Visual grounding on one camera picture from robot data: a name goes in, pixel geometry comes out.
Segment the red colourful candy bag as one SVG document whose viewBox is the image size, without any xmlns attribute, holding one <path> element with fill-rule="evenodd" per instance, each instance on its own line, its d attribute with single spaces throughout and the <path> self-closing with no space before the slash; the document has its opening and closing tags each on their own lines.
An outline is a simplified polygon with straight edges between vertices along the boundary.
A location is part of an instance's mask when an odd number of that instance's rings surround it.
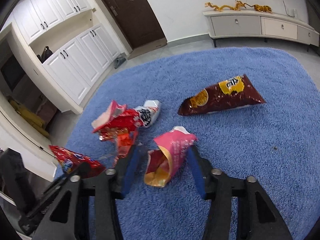
<svg viewBox="0 0 320 240">
<path fill-rule="evenodd" d="M 49 145 L 49 148 L 59 162 L 62 171 L 66 174 L 70 174 L 81 164 L 89 165 L 89 170 L 84 172 L 84 175 L 82 176 L 83 178 L 98 176 L 106 169 L 99 161 L 91 159 L 81 153 L 76 153 L 64 147 L 54 145 Z"/>
</svg>

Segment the red white wrapper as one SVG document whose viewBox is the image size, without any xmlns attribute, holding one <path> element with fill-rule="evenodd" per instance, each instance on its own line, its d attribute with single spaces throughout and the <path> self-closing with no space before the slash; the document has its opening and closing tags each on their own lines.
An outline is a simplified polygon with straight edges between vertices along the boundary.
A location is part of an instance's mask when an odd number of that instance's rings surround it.
<svg viewBox="0 0 320 240">
<path fill-rule="evenodd" d="M 138 130 L 148 128 L 157 120 L 161 102 L 147 100 L 144 105 L 128 108 L 112 100 L 107 110 L 92 121 L 93 133 L 99 134 L 100 141 L 112 141 L 116 146 L 113 166 L 125 158 L 134 145 Z"/>
</svg>

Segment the pink snack box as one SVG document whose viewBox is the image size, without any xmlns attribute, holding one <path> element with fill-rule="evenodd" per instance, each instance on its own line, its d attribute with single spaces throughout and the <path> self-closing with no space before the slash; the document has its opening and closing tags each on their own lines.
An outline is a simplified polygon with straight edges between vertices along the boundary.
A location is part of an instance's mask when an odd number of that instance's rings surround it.
<svg viewBox="0 0 320 240">
<path fill-rule="evenodd" d="M 157 149 L 148 152 L 148 164 L 144 174 L 144 183 L 153 187 L 165 187 L 179 170 L 185 159 L 187 149 L 197 137 L 183 126 L 156 137 Z"/>
</svg>

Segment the dark brown snack bag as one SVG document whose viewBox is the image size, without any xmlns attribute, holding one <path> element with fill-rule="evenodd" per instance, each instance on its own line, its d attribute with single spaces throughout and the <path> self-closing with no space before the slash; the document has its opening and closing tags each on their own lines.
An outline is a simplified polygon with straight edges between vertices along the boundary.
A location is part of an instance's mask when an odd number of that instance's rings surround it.
<svg viewBox="0 0 320 240">
<path fill-rule="evenodd" d="M 208 114 L 263 103 L 264 98 L 244 74 L 218 82 L 185 99 L 177 113 L 181 116 Z"/>
</svg>

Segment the blue fluffy blanket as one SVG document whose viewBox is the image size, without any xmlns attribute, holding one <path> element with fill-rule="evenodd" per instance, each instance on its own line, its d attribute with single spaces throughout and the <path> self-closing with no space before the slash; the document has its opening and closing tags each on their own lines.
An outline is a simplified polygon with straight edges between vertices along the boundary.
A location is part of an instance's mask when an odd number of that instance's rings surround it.
<svg viewBox="0 0 320 240">
<path fill-rule="evenodd" d="M 265 99 L 206 115 L 180 116 L 184 99 L 246 74 Z M 176 126 L 196 135 L 200 155 L 229 176 L 255 176 L 294 239 L 304 239 L 319 218 L 319 91 L 301 64 L 271 48 L 222 48 L 165 57 L 109 77 L 91 98 L 69 137 L 69 150 L 111 166 L 114 145 L 92 132 L 92 121 L 112 100 L 137 107 L 161 102 L 157 121 L 139 131 L 154 149 L 155 137 Z"/>
</svg>

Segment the grey slipper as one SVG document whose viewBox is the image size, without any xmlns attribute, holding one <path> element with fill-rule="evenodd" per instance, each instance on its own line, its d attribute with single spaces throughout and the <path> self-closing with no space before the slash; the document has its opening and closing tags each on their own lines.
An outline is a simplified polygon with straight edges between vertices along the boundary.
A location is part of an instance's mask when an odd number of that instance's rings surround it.
<svg viewBox="0 0 320 240">
<path fill-rule="evenodd" d="M 124 62 L 126 61 L 126 58 L 123 56 L 119 56 L 114 61 L 114 68 L 118 69 Z"/>
</svg>

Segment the white tv cabinet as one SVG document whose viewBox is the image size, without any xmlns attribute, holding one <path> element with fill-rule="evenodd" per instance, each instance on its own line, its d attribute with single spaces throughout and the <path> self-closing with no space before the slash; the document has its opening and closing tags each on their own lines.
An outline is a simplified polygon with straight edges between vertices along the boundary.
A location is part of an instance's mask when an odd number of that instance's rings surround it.
<svg viewBox="0 0 320 240">
<path fill-rule="evenodd" d="M 307 23 L 280 14 L 257 11 L 205 11 L 214 41 L 230 37 L 262 37 L 319 46 L 319 33 Z"/>
</svg>

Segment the orange tiger ornament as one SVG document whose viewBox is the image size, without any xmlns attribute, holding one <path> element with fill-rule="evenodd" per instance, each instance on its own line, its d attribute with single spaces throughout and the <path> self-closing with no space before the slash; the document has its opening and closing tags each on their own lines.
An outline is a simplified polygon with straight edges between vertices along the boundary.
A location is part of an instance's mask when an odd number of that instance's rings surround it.
<svg viewBox="0 0 320 240">
<path fill-rule="evenodd" d="M 268 13 L 272 13 L 272 9 L 271 7 L 269 7 L 268 5 L 258 5 L 258 4 L 255 4 L 253 5 L 253 8 L 255 11 L 258 11 L 258 12 L 268 12 Z"/>
</svg>

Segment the dark brown door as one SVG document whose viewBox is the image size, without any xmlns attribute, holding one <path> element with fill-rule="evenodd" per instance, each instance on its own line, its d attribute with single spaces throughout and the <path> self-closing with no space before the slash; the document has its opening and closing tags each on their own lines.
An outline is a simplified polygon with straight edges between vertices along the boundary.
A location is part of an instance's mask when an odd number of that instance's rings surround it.
<svg viewBox="0 0 320 240">
<path fill-rule="evenodd" d="M 102 0 L 131 48 L 165 38 L 147 0 Z"/>
</svg>

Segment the white wall cabinets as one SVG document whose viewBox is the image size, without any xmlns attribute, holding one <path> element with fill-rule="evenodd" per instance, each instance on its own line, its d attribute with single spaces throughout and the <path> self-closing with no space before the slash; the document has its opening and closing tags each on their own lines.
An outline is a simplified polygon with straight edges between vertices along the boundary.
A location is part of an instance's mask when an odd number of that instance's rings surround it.
<svg viewBox="0 0 320 240">
<path fill-rule="evenodd" d="M 8 44 L 40 91 L 62 112 L 82 113 L 121 51 L 88 0 L 20 0 Z"/>
</svg>

